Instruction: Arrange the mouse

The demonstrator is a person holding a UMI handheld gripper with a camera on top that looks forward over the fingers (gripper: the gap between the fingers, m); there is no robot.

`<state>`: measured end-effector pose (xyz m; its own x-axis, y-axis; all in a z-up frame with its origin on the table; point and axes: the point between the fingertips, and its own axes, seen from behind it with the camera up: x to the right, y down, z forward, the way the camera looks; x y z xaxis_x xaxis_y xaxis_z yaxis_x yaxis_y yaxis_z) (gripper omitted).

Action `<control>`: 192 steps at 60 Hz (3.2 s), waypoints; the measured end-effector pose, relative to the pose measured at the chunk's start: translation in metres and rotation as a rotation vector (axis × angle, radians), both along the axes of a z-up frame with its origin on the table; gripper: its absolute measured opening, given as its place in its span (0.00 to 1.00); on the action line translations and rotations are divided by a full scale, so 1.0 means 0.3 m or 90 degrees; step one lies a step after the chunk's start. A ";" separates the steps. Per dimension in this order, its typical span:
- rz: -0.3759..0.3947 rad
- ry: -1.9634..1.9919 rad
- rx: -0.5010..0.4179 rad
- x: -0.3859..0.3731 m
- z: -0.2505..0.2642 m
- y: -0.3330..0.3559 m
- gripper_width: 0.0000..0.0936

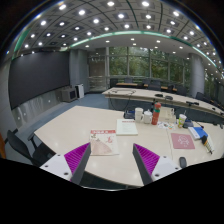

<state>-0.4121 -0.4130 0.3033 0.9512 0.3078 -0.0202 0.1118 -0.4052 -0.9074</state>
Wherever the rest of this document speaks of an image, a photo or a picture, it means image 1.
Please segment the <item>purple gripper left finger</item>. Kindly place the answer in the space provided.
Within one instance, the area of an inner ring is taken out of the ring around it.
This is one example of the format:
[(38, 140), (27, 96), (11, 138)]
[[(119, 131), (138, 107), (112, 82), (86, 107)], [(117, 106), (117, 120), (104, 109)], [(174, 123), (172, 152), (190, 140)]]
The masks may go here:
[(70, 179), (72, 183), (75, 183), (77, 185), (80, 184), (90, 154), (91, 144), (86, 143), (64, 155), (65, 160), (72, 173), (72, 177)]

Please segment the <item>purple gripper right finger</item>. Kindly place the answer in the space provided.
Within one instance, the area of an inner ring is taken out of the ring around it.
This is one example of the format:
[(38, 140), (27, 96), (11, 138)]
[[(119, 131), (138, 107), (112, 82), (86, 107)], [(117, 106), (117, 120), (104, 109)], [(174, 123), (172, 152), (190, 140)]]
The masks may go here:
[(152, 183), (152, 173), (160, 159), (160, 156), (136, 143), (133, 144), (133, 156), (143, 185)]

